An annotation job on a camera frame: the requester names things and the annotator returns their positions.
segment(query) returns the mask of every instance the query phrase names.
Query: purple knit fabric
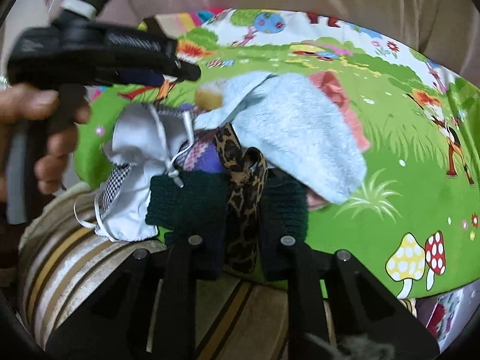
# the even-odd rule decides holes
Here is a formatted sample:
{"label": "purple knit fabric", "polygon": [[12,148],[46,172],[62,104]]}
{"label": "purple knit fabric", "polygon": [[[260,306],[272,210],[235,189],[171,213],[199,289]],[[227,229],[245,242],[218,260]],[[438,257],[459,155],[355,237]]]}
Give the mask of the purple knit fabric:
{"label": "purple knit fabric", "polygon": [[[195,114],[202,114],[204,112],[198,107],[193,107],[191,104],[182,104],[178,108],[183,111],[193,109]],[[218,159],[214,144],[214,135],[214,130],[202,131],[196,134],[193,146],[188,152],[178,157],[175,163],[185,171],[201,170],[207,173],[226,172]],[[183,150],[187,145],[187,142],[184,143],[180,150]]]}

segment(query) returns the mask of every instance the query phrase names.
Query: red spotted mushroom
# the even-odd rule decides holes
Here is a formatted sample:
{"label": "red spotted mushroom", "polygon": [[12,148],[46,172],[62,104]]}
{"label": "red spotted mushroom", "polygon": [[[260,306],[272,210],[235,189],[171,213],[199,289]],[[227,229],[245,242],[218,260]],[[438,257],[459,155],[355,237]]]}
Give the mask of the red spotted mushroom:
{"label": "red spotted mushroom", "polygon": [[434,285],[435,275],[445,273],[445,249],[443,234],[440,230],[428,237],[425,242],[425,261],[430,267],[427,273],[427,291],[430,291]]}

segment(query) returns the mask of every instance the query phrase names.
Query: drawstring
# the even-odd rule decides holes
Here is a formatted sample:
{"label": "drawstring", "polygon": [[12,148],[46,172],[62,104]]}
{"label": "drawstring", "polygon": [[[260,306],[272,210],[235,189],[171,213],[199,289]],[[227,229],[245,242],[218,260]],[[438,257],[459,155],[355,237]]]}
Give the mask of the drawstring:
{"label": "drawstring", "polygon": [[[148,109],[150,110],[150,113],[153,116],[155,124],[157,125],[157,131],[158,131],[158,136],[160,138],[160,141],[164,142],[166,146],[167,138],[165,136],[165,130],[163,128],[163,125],[160,122],[160,118],[158,117],[157,109],[152,104],[148,106]],[[191,149],[191,147],[194,145],[194,140],[195,140],[194,125],[191,121],[190,112],[188,111],[182,112],[182,117],[183,117],[183,126],[185,127],[185,131],[187,132],[188,146],[185,149],[179,151],[176,155],[172,157],[172,159],[167,161],[165,164],[167,176],[170,177],[173,180],[173,182],[180,188],[183,188],[183,181],[180,179],[179,177],[180,173],[178,172],[177,169],[175,169],[173,164],[175,163],[175,160],[179,156],[181,156],[182,154],[184,154],[185,152]],[[165,147],[165,152],[168,152],[168,151],[169,151],[168,147]]]}
{"label": "drawstring", "polygon": [[[113,234],[111,234],[107,228],[105,227],[105,225],[103,224],[102,222],[102,218],[101,218],[101,215],[100,215],[100,204],[99,204],[99,201],[100,201],[100,196],[102,195],[103,191],[105,190],[105,183],[102,183],[100,185],[100,187],[95,190],[95,191],[92,191],[90,193],[86,193],[85,195],[81,195],[79,196],[78,198],[75,199],[75,201],[73,202],[73,213],[75,214],[75,218],[77,220],[77,222],[83,226],[83,227],[86,227],[86,228],[89,228],[89,229],[94,229],[96,228],[97,226],[100,227],[100,229],[103,231],[103,234],[106,234],[107,238],[112,241],[112,242],[116,242],[118,241],[117,239],[115,239],[115,237],[113,236]],[[78,217],[78,214],[77,214],[77,202],[80,198],[87,198],[87,197],[90,197],[90,196],[94,196],[94,209],[95,209],[95,218],[97,220],[97,223],[92,223],[92,222],[87,222],[87,221],[84,221],[82,219],[80,219]]]}

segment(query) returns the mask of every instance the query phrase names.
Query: gray fur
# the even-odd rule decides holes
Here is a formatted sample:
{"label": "gray fur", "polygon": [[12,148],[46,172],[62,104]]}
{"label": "gray fur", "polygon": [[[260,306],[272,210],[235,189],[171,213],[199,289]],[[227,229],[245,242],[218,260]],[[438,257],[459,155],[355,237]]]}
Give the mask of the gray fur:
{"label": "gray fur", "polygon": [[395,348],[390,344],[379,344],[371,341],[366,334],[345,337],[339,349],[312,334],[307,338],[329,351],[334,360],[393,360]]}

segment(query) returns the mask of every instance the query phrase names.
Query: light blue towel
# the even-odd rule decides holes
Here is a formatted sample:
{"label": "light blue towel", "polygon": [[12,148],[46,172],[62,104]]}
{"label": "light blue towel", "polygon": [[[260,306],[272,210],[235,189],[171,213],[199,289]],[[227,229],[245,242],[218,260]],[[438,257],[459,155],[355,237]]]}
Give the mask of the light blue towel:
{"label": "light blue towel", "polygon": [[199,115],[194,129],[227,122],[242,146],[258,148],[331,203],[344,203],[365,177],[365,160],[339,109],[302,75],[251,72],[229,79],[222,107]]}

